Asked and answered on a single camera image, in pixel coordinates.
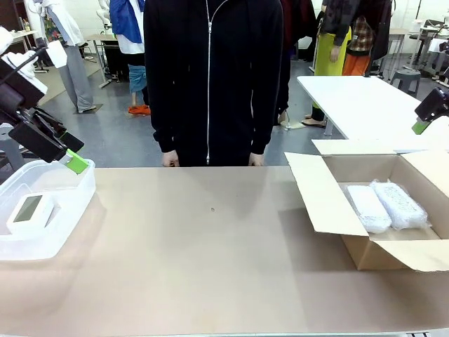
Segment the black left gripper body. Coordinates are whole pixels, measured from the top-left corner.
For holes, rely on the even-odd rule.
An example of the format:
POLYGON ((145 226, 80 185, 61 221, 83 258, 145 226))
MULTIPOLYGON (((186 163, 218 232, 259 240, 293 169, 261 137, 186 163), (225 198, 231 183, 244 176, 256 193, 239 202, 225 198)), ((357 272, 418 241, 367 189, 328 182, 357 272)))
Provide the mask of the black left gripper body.
POLYGON ((20 122, 17 111, 28 110, 45 96, 46 86, 32 81, 1 60, 1 123, 20 122))

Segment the person's right hand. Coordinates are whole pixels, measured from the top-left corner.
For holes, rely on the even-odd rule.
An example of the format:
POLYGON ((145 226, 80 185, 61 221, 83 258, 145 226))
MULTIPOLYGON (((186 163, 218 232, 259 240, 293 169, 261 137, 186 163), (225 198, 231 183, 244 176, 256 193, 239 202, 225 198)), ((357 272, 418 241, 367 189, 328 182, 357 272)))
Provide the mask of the person's right hand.
POLYGON ((163 167, 179 167, 179 158, 175 150, 170 152, 164 152, 162 154, 162 165, 163 167))

